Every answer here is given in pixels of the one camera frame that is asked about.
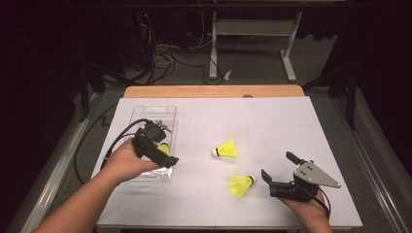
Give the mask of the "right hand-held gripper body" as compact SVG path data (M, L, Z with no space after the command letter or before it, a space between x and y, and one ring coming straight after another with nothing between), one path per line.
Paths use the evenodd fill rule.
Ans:
M315 165L303 162L292 172L293 180L288 183L270 182L270 196L298 202L308 202L317 194L320 186L340 188L341 184Z

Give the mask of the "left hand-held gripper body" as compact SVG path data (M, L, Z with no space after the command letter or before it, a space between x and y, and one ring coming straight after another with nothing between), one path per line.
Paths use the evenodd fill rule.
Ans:
M171 133L171 130L160 119L152 121L142 118L139 119L139 122L141 121L143 125L135 132L132 145L140 157L146 156L151 159L151 154L158 150L158 146L166 143L166 133Z

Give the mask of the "clear plastic storage bin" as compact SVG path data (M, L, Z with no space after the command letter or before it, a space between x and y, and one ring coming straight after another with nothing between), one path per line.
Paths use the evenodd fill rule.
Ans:
M137 129L143 125L143 121L139 122L139 119L148 119L155 121L160 119L170 130L171 133L166 133L167 137L165 142L169 144L170 156L174 155L175 136L177 131L178 121L176 120L176 107L147 107L136 106L133 109L130 118L130 124L134 125L127 131L128 134L135 133ZM133 182L169 182L172 178L172 167L160 168L149 172L142 173L138 177L132 179Z

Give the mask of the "person's left hand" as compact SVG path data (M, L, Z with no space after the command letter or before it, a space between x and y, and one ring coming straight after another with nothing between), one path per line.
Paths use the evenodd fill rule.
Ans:
M98 177L105 182L119 185L158 168L156 163L139 158L131 140L128 139L111 154Z

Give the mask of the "person's right hand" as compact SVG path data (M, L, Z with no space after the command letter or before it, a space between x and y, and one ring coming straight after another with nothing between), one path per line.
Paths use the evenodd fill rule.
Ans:
M317 193L316 198L320 201L320 203L318 203L314 199L310 200L309 202L298 202L298 201L280 198L280 201L294 212L297 219L301 223L301 218L305 214L309 214L311 212L323 212L326 214L326 209L323 207L325 198L320 191Z

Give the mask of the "white gridded table mat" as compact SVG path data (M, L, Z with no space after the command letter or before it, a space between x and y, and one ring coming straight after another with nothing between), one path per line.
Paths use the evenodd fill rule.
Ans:
M284 98L123 98L104 142L110 146L130 123L136 106L176 107L169 182L126 182L115 189L101 227L296 228L293 212L269 194L260 170L274 180L292 180L291 151L344 181L312 102ZM214 157L232 139L238 156ZM229 190L232 176L253 176L243 197Z

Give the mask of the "black stand leg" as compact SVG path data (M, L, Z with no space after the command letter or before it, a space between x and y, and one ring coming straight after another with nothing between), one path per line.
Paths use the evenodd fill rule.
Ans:
M103 82L103 76L96 64L82 61L80 63L79 75L82 108L80 122L84 122L89 112L88 88L91 87L95 93L104 93L106 91L106 85Z
M350 67L338 67L320 75L315 80L302 86L307 91L315 86L329 86L327 95L330 98L346 97L345 118L352 130L355 126L355 108L357 92L357 75Z

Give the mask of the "white metal stand frame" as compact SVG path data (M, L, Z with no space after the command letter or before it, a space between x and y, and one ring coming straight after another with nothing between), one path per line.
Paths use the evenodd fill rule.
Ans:
M215 80L218 77L217 39L219 35L271 36L288 38L288 44L284 50L280 50L280 56L288 80L294 83L296 76L290 60L290 53L301 17L302 12L297 12L293 19L222 19L218 18L216 12L213 12L209 78Z

